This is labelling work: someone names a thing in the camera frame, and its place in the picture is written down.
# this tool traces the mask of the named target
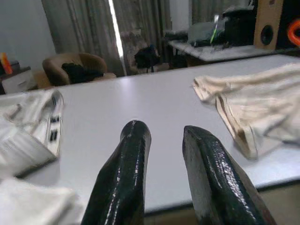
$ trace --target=white wall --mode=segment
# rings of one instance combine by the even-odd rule
[[[172,30],[186,30],[189,28],[191,14],[189,0],[170,0]]]
[[[1,0],[0,52],[34,70],[55,54],[41,0]]]

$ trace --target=white cloth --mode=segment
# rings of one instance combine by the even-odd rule
[[[0,181],[1,225],[54,225],[76,201],[67,188],[37,187],[8,178]]]
[[[197,77],[194,89],[215,104],[247,158],[257,158],[282,142],[300,142],[300,64],[254,75]]]
[[[55,90],[0,97],[0,175],[20,175],[59,157],[62,108]]]

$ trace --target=white table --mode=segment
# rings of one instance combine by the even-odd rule
[[[246,75],[290,62],[300,59],[268,56],[61,87],[65,100],[61,158],[26,180],[72,188],[85,208],[99,170],[119,143],[122,128],[133,119],[144,121],[152,135],[146,212],[191,202],[181,149],[185,125],[216,135],[257,188],[299,179],[299,147],[283,146],[258,161],[246,160],[216,109],[203,104],[191,85],[200,75]]]
[[[264,55],[272,55],[285,53],[289,51],[296,51],[296,49],[284,49],[284,50],[268,50],[255,48],[254,45],[236,46],[222,49],[221,45],[217,46],[205,46],[205,47],[192,47],[189,43],[182,43],[180,41],[168,42],[170,46],[178,49],[188,55],[191,55],[197,59],[205,62],[220,62],[236,59],[244,59],[251,57],[258,57]]]

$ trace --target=black backpack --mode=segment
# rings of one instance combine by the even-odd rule
[[[154,72],[153,67],[158,64],[159,61],[160,57],[156,55],[155,48],[152,45],[140,49],[137,54],[135,54],[135,62],[137,63],[137,68],[139,69],[151,68],[151,72]]]

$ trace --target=orange object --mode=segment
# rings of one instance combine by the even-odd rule
[[[296,20],[291,23],[289,29],[287,30],[287,36],[294,45],[300,47],[300,37],[295,34],[296,30],[298,29],[300,29],[300,20]]]
[[[5,73],[6,74],[12,74],[13,70],[12,70],[12,68],[10,66],[10,63],[8,61],[8,57],[7,57],[6,53],[2,52],[0,54],[0,61],[1,61],[1,64],[2,64],[2,66],[4,68]]]

